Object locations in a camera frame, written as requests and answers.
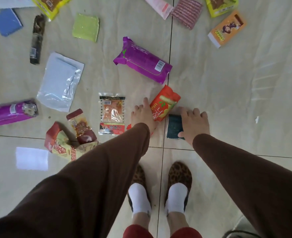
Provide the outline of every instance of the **brown sleeve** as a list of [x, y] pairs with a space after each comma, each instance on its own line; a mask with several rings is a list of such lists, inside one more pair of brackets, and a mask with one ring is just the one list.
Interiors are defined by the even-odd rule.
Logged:
[[0, 237], [106, 237], [149, 139], [136, 124], [43, 180], [0, 219]]
[[291, 171], [206, 134], [193, 148], [262, 237], [292, 237]]

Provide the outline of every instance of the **light green square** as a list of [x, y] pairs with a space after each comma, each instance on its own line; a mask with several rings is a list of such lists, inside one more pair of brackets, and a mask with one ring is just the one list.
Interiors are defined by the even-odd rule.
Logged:
[[96, 42], [99, 33], [99, 18], [78, 13], [74, 21], [72, 35]]

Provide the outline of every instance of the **leopard print shoe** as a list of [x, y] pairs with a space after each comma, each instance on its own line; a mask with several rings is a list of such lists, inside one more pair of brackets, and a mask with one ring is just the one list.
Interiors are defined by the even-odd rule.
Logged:
[[[146, 186], [146, 176], [145, 176], [145, 172], [143, 170], [143, 168], [140, 166], [140, 164], [137, 165], [136, 167], [136, 170], [135, 170], [135, 174], [133, 176], [133, 180], [131, 182], [130, 185], [134, 184], [134, 183], [139, 183], [141, 184], [142, 186], [144, 186], [145, 190], [146, 190], [146, 194], [147, 194], [147, 198], [149, 200], [149, 203], [150, 203], [150, 206], [151, 206], [151, 200], [149, 198], [149, 194], [148, 194], [148, 191], [147, 191], [147, 186]], [[132, 212], [133, 211], [133, 204], [132, 204], [132, 200], [131, 198], [129, 197], [129, 194], [128, 194], [128, 191], [127, 191], [127, 196], [128, 196], [128, 202], [129, 202], [129, 205], [132, 209]]]
[[173, 163], [169, 170], [165, 206], [168, 199], [169, 189], [172, 185], [176, 183], [184, 184], [188, 189], [188, 193], [184, 202], [184, 210], [185, 210], [186, 205], [188, 203], [188, 197], [189, 197], [189, 193], [190, 193], [191, 185], [192, 185], [192, 174], [190, 172], [190, 169], [185, 164], [181, 163], [180, 161]]

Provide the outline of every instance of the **purple package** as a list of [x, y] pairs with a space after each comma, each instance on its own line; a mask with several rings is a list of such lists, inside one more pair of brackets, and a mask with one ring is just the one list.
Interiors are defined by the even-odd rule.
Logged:
[[32, 100], [14, 104], [5, 104], [0, 106], [0, 125], [24, 121], [34, 118], [37, 115], [37, 105]]
[[146, 77], [163, 84], [172, 66], [142, 47], [135, 45], [129, 37], [123, 37], [123, 51], [113, 61], [126, 64]]

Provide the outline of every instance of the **red pants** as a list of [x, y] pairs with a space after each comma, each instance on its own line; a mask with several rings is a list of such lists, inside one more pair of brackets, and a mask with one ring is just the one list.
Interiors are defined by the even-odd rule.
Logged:
[[[153, 236], [140, 225], [131, 225], [124, 231], [123, 238], [153, 238]], [[202, 238], [202, 236], [195, 229], [184, 227], [173, 233], [170, 238]]]

